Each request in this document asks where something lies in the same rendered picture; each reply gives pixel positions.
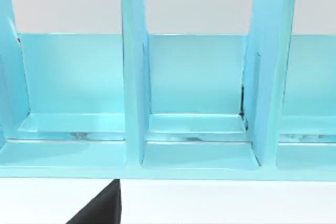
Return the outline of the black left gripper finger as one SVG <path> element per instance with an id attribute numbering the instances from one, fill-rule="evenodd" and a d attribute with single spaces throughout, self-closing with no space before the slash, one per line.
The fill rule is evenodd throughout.
<path id="1" fill-rule="evenodd" d="M 121 224 L 120 180 L 114 179 L 66 224 Z"/>

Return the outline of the light blue rack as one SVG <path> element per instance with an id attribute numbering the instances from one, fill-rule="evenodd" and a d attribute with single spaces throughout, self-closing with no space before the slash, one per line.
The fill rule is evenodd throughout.
<path id="1" fill-rule="evenodd" d="M 0 178 L 336 181 L 336 34 L 294 35 L 295 0 L 247 34 L 20 33 L 0 0 Z"/>

